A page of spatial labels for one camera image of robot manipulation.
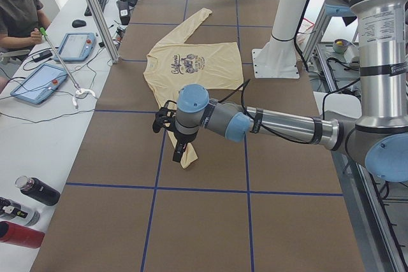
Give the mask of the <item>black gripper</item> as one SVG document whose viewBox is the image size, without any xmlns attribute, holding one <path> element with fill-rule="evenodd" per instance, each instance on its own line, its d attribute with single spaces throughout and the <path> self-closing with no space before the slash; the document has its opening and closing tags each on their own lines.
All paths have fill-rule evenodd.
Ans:
<svg viewBox="0 0 408 272">
<path fill-rule="evenodd" d="M 177 144 L 175 145 L 173 153 L 173 161 L 181 162 L 184 152 L 186 151 L 188 143 L 191 143 L 195 140 L 195 133 L 193 134 L 184 134 L 179 131 L 174 132 Z"/>
</svg>

